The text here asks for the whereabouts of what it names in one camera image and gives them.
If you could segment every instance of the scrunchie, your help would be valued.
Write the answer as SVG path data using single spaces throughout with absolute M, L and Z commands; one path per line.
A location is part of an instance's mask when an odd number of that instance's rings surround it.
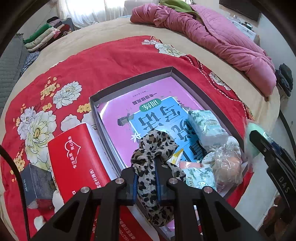
M 154 158 L 159 156 L 162 166 L 172 170 L 173 177 L 186 181 L 186 174 L 169 160 L 178 145 L 174 139 L 164 131 L 152 129 L 141 138 L 139 149 L 135 150 L 131 163 L 138 175 L 138 195 L 147 210 L 150 222 L 155 226 L 164 226 L 173 220 L 173 206 L 160 206 L 156 196 L 156 179 Z

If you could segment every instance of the pink blanket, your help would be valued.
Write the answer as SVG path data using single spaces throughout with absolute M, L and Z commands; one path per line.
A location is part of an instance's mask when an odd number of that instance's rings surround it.
M 266 52 L 221 14 L 200 5 L 191 7 L 204 24 L 189 14 L 155 4 L 134 8 L 131 22 L 155 24 L 186 34 L 193 42 L 243 71 L 264 96 L 271 95 L 276 86 L 275 68 Z

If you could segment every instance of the sheer curtain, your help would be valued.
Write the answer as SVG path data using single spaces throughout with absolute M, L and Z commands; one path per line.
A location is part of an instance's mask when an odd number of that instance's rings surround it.
M 123 16 L 125 0 L 58 0 L 61 19 L 72 18 L 77 27 L 86 27 Z

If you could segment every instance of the television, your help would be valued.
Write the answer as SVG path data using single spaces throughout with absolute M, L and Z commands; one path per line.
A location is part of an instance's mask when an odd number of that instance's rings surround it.
M 259 19 L 260 11 L 248 0 L 219 0 L 219 4 L 255 20 Z

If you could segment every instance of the green towel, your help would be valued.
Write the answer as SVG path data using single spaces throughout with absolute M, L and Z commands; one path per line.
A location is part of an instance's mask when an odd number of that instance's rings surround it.
M 195 12 L 189 4 L 181 1 L 181 0 L 161 0 L 160 5 L 167 6 L 171 9 L 174 9 L 176 12 L 184 12 L 188 13 L 192 16 L 196 16 L 199 18 L 197 12 Z
M 24 44 L 34 41 L 49 28 L 51 28 L 51 26 L 48 23 L 44 24 L 40 29 L 38 29 L 35 33 L 33 33 L 28 39 L 25 39 Z

